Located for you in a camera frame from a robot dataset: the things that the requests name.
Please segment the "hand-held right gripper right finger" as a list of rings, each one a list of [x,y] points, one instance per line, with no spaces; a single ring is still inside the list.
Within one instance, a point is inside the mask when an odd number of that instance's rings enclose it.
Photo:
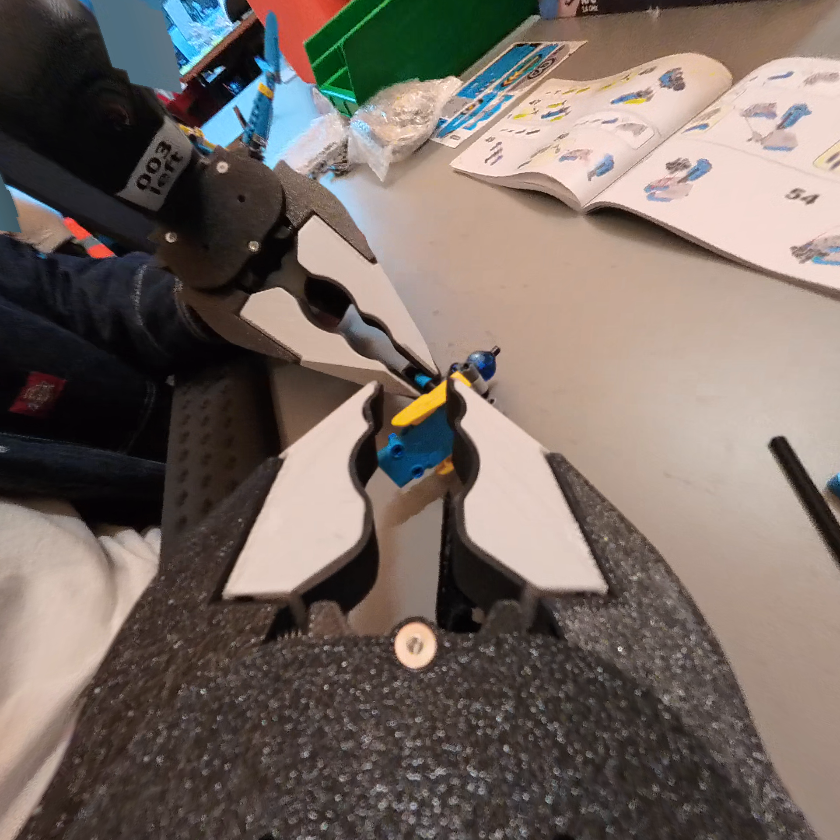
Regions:
[[[608,584],[549,452],[461,381],[447,387],[453,464],[452,568],[468,598],[604,595]]]

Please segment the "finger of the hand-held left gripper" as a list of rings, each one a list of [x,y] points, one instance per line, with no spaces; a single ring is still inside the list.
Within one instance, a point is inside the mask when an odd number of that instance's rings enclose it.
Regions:
[[[378,262],[365,258],[320,217],[310,217],[299,229],[297,260],[310,276],[342,289],[403,357],[428,375],[438,374],[424,336]]]
[[[356,352],[341,334],[316,325],[299,300],[285,289],[272,288],[249,296],[240,318],[288,351],[302,368],[357,385],[376,383],[397,396],[419,396],[411,382],[384,363]]]

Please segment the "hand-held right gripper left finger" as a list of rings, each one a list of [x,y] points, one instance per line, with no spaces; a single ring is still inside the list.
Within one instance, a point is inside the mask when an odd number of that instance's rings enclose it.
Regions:
[[[379,550],[366,485],[378,468],[382,404],[382,385],[364,385],[280,455],[225,600],[361,602],[370,593]]]

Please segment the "blue yellow brick assembly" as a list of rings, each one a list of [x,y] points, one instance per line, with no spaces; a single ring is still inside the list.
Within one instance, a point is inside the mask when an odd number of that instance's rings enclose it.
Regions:
[[[395,432],[377,454],[379,467],[398,487],[423,478],[429,470],[440,476],[454,471],[455,432],[448,420],[448,383],[471,380],[457,364],[445,381],[420,395],[392,418]]]

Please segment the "black grey gear assembly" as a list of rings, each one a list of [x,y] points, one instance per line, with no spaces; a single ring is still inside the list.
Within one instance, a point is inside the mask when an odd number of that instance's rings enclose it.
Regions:
[[[497,357],[501,348],[497,345],[489,350],[477,350],[461,362],[452,363],[448,369],[450,377],[460,378],[483,399],[493,402],[490,395],[490,381],[497,373]]]

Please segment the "grey desk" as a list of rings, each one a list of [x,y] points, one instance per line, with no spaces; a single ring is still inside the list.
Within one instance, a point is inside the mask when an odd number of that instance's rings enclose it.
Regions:
[[[453,172],[322,179],[438,364],[500,346],[504,412],[665,557],[731,661],[772,762],[838,838],[838,566],[768,443],[838,471],[838,300],[623,213]]]

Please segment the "blue yellow toy robot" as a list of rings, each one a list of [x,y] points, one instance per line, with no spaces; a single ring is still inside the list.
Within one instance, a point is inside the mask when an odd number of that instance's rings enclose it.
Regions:
[[[242,114],[238,114],[243,128],[239,142],[251,158],[264,162],[270,136],[273,101],[281,76],[279,29],[277,16],[273,11],[267,13],[264,23],[264,54],[256,60],[263,76],[259,80],[248,119],[244,120]]]

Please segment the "orange box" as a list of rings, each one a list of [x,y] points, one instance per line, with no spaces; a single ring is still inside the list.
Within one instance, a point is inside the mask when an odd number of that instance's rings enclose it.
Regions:
[[[305,42],[316,34],[348,1],[248,1],[261,23],[275,13],[279,48],[300,79],[313,84],[314,76]]]

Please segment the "green box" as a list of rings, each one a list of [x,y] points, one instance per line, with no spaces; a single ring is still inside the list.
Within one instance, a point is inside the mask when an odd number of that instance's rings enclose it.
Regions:
[[[305,41],[314,84],[350,117],[397,83],[457,77],[537,1],[352,1]]]

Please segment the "blue sticker sheet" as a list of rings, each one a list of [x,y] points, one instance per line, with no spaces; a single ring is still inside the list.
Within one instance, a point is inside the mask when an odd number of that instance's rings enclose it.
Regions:
[[[471,139],[584,45],[583,40],[512,44],[455,92],[430,140],[455,148]]]

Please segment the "black bar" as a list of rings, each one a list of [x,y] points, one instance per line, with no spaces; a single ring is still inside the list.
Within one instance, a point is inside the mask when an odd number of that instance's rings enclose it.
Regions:
[[[839,565],[839,522],[822,491],[817,488],[786,437],[772,437],[768,447],[836,565]]]

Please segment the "person's light trousers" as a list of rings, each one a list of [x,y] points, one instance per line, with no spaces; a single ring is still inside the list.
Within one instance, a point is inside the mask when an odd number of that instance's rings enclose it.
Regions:
[[[2,498],[1,838],[16,837],[49,786],[160,556],[158,527],[90,527],[63,500]]]

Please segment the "open instruction booklet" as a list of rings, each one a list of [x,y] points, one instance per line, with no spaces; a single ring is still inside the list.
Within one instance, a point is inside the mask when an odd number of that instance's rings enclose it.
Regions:
[[[451,168],[618,209],[773,277],[839,289],[839,62],[785,57],[737,83],[687,53],[550,78]]]

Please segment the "dark blue toy box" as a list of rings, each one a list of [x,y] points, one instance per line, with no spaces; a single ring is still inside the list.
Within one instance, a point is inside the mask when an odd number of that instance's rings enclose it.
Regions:
[[[541,18],[551,20],[736,3],[737,1],[538,1],[538,7]]]

